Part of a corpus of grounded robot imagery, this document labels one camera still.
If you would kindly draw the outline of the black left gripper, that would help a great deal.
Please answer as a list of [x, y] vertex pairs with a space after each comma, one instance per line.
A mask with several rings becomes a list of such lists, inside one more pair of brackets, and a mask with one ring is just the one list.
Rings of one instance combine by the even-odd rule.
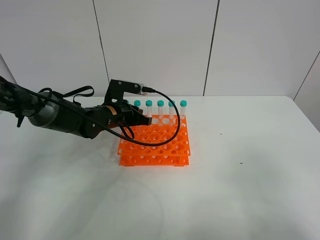
[[[105, 105], [84, 108], [84, 115], [103, 125], [104, 128], [113, 129], [118, 126], [150, 126], [152, 117], [143, 115], [143, 110], [137, 106], [130, 106], [127, 101], [122, 103], [108, 102]], [[104, 128], [96, 123], [84, 119], [80, 127], [81, 136], [94, 139]]]

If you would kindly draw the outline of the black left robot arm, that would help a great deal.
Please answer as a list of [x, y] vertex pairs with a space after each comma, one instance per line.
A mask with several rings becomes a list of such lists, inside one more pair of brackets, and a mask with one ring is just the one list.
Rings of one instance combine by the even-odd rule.
[[152, 118], [145, 116], [143, 110], [129, 104], [124, 93], [142, 93], [143, 86], [138, 83], [112, 80], [104, 102], [93, 107], [82, 107], [81, 103], [67, 100], [68, 97], [91, 97], [95, 91], [92, 86], [83, 86], [62, 94], [46, 87], [32, 92], [15, 83], [0, 79], [0, 109], [14, 114], [17, 126], [24, 118], [36, 127], [69, 133], [86, 139], [94, 139], [100, 132], [119, 127], [128, 130], [125, 137], [133, 139], [132, 127], [149, 126]]

